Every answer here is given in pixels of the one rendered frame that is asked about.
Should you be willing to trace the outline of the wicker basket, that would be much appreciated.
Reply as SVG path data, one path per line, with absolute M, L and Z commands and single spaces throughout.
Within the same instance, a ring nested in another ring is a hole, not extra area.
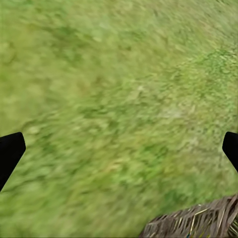
M 238 238 L 238 193 L 164 213 L 137 238 Z

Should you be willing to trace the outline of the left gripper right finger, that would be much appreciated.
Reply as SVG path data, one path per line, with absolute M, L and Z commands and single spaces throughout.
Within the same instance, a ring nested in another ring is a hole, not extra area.
M 238 171 L 238 134 L 226 132 L 222 149 L 235 169 Z

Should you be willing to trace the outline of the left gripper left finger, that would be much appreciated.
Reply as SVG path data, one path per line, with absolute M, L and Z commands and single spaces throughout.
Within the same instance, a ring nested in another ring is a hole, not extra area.
M 0 137 L 0 192 L 26 151 L 21 132 Z

